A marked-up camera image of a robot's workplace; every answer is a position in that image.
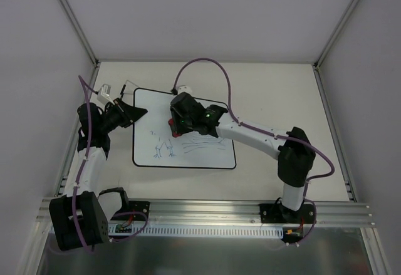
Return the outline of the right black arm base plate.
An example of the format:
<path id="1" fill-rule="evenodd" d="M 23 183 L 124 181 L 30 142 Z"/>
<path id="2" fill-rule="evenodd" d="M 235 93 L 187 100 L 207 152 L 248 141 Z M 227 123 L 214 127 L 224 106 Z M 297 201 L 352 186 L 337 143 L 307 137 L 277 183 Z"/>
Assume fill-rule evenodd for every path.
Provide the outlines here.
<path id="1" fill-rule="evenodd" d="M 316 212 L 312 204 L 302 204 L 297 211 L 284 207 L 281 203 L 259 204 L 262 224 L 312 224 Z"/>

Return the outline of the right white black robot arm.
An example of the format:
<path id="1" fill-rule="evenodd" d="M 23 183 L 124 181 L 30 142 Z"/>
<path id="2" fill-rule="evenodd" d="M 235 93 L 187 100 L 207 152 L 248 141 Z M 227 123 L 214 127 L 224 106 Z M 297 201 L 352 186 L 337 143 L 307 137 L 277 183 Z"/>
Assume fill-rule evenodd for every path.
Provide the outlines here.
<path id="1" fill-rule="evenodd" d="M 170 112 L 169 126 L 173 137 L 197 132 L 204 136 L 230 139 L 275 159 L 278 177 L 283 182 L 283 195 L 273 213 L 285 223 L 301 221 L 306 178 L 316 157 L 302 129 L 294 127 L 286 132 L 241 123 L 235 121 L 227 108 L 217 105 L 205 108 L 186 92 L 173 98 Z"/>

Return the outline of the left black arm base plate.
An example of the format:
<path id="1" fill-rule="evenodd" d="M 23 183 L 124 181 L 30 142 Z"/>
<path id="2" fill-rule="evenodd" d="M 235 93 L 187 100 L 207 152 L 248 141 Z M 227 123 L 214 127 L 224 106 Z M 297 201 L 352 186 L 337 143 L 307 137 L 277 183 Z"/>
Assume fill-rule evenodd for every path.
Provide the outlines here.
<path id="1" fill-rule="evenodd" d="M 132 222 L 145 221 L 150 212 L 150 202 L 146 200 L 132 200 L 128 201 L 128 211 L 135 212 L 134 214 L 127 215 L 128 220 Z"/>

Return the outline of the red whiteboard eraser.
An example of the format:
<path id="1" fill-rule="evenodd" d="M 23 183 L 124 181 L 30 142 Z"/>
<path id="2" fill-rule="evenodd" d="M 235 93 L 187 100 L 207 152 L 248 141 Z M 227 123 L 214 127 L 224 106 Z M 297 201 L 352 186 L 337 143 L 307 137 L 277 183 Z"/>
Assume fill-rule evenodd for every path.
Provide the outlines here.
<path id="1" fill-rule="evenodd" d="M 172 132 L 172 136 L 174 138 L 180 137 L 182 135 L 179 125 L 175 122 L 175 120 L 173 118 L 171 118 L 168 121 L 168 124 L 169 124 L 170 130 Z"/>

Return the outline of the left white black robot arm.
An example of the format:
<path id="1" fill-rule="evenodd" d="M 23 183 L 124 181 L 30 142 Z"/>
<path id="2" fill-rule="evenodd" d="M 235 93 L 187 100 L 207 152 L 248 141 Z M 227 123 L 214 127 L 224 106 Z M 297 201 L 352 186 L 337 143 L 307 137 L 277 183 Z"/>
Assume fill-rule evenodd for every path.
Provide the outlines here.
<path id="1" fill-rule="evenodd" d="M 49 214 L 61 251 L 84 248 L 93 252 L 95 245 L 110 240 L 108 223 L 135 215 L 147 221 L 143 211 L 130 208 L 127 193 L 121 187 L 96 192 L 97 182 L 110 151 L 111 131 L 127 128 L 147 113 L 144 108 L 126 104 L 117 98 L 104 108 L 86 102 L 78 107 L 81 127 L 78 131 L 78 170 L 63 195 L 51 200 Z"/>

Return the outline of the white board with black frame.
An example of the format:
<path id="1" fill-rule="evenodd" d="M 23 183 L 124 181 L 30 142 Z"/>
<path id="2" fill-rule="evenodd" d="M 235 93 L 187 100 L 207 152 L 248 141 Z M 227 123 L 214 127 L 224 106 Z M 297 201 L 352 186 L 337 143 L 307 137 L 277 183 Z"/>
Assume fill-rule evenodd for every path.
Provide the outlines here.
<path id="1" fill-rule="evenodd" d="M 236 168 L 234 142 L 224 138 L 190 132 L 173 137 L 170 93 L 137 88 L 133 104 L 147 113 L 134 123 L 132 161 L 138 167 L 169 167 L 186 169 Z"/>

